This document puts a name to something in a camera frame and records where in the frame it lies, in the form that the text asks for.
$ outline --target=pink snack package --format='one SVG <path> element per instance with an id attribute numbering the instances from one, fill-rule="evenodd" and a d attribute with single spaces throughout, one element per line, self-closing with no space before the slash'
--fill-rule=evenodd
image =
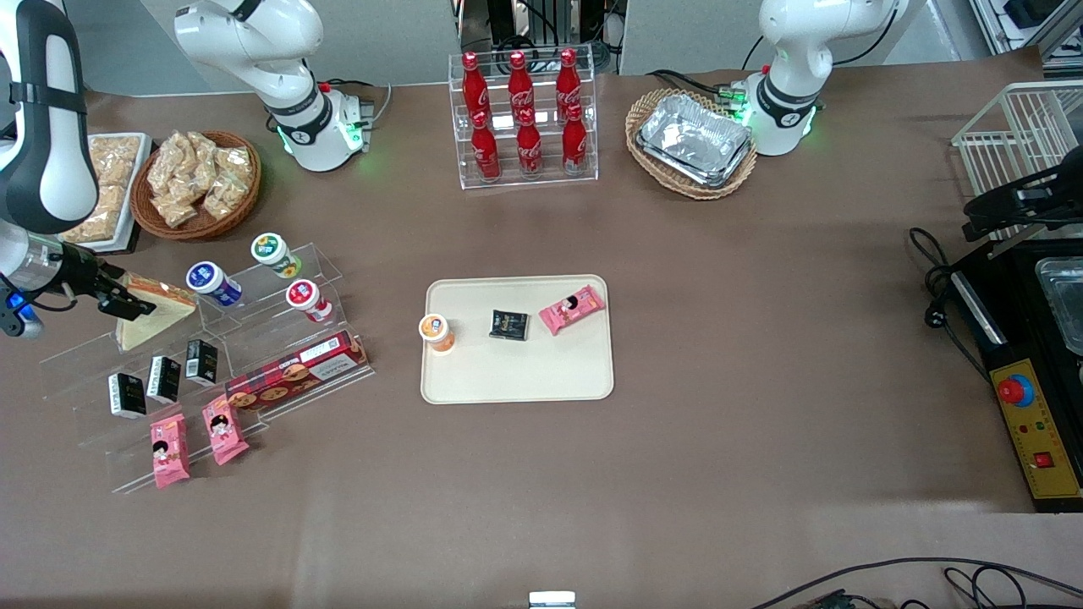
<path id="1" fill-rule="evenodd" d="M 184 440 L 184 432 L 183 414 L 151 425 L 154 483 L 159 489 L 192 477 L 188 474 L 188 443 Z"/>
<path id="2" fill-rule="evenodd" d="M 595 288 L 588 285 L 560 302 L 542 309 L 538 311 L 538 316 L 542 318 L 542 323 L 549 328 L 549 332 L 557 336 L 560 328 L 570 326 L 604 308 L 605 303 L 602 302 L 601 297 L 598 296 Z"/>
<path id="3" fill-rule="evenodd" d="M 204 423 L 210 437 L 210 449 L 214 452 L 214 463 L 222 465 L 248 449 L 236 425 L 237 411 L 230 405 L 225 396 L 214 398 L 204 406 Z"/>

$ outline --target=brown tablecloth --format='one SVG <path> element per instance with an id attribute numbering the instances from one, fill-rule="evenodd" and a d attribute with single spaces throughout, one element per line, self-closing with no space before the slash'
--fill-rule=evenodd
<path id="1" fill-rule="evenodd" d="M 110 495 L 71 413 L 41 402 L 37 362 L 113 322 L 90 301 L 47 314 L 47 338 L 2 342 L 0 606 L 499 608 L 569 588 L 588 609 L 740 608 L 900 555 L 1079 583 L 1083 516 L 1029 514 L 988 388 L 922 324 L 904 246 L 919 224 L 964 251 L 949 139 L 1040 74 L 1029 52 L 839 69 L 798 150 L 716 203 L 663 190 L 625 150 L 651 78 L 601 79 L 597 183 L 477 193 L 459 190 L 444 87 L 397 89 L 373 151 L 326 174 L 283 153 L 253 95 L 96 96 L 92 131 L 233 130 L 266 168 L 233 233 L 144 236 L 117 263 L 180 282 L 204 258 L 248 265 L 261 231 L 313 241 L 378 374 L 212 478 Z M 421 400 L 430 283 L 560 273 L 609 283 L 609 399 Z M 934 567 L 837 584 L 948 601 Z"/>

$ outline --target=robotic arm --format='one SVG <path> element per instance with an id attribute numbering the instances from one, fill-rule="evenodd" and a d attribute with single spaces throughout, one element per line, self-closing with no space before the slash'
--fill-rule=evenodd
<path id="1" fill-rule="evenodd" d="M 324 37 L 308 0 L 201 0 L 177 11 L 173 29 L 190 57 L 256 91 L 301 167 L 329 171 L 364 150 L 361 102 L 318 88 L 303 59 Z"/>
<path id="2" fill-rule="evenodd" d="M 122 269 L 53 236 L 97 204 L 79 47 L 62 1 L 0 0 L 0 54 L 17 103 L 14 139 L 0 140 L 0 328 L 10 336 L 39 333 L 31 307 L 52 309 L 36 302 L 43 293 L 68 297 L 60 310 L 90 295 L 112 315 L 151 313 L 154 304 L 118 282 Z"/>
<path id="3" fill-rule="evenodd" d="M 833 57 L 830 40 L 871 34 L 906 10 L 909 0 L 764 0 L 759 27 L 774 44 L 767 74 L 744 82 L 748 128 L 756 151 L 768 156 L 797 147 Z"/>

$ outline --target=red emergency stop button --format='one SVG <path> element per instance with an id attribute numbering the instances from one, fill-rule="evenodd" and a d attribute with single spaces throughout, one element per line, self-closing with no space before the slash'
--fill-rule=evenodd
<path id="1" fill-rule="evenodd" d="M 1013 374 L 996 384 L 996 394 L 1001 400 L 1023 409 L 1034 402 L 1034 386 L 1026 376 Z"/>

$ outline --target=white plate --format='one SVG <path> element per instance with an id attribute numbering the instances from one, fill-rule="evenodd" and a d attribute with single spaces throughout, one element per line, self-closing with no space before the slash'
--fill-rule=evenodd
<path id="1" fill-rule="evenodd" d="M 86 247 L 87 249 L 103 254 L 109 251 L 120 251 L 128 247 L 128 241 L 131 239 L 132 230 L 135 226 L 135 218 L 132 216 L 131 206 L 132 185 L 135 183 L 135 174 L 139 173 L 143 164 L 146 163 L 146 159 L 151 156 L 151 137 L 146 133 L 96 133 L 94 135 L 90 135 L 88 139 L 92 138 L 139 138 L 139 150 L 135 152 L 135 161 L 132 164 L 132 174 L 128 178 L 128 189 L 125 191 L 125 203 L 120 207 L 120 217 L 117 220 L 117 228 L 113 231 L 113 238 L 77 244 Z"/>
<path id="2" fill-rule="evenodd" d="M 605 309 L 549 334 L 538 311 L 585 285 Z M 422 344 L 421 397 L 431 404 L 601 400 L 613 391 L 611 306 L 598 275 L 438 281 L 426 314 L 447 319 L 455 347 L 438 354 Z M 526 340 L 491 338 L 494 309 L 527 313 Z"/>

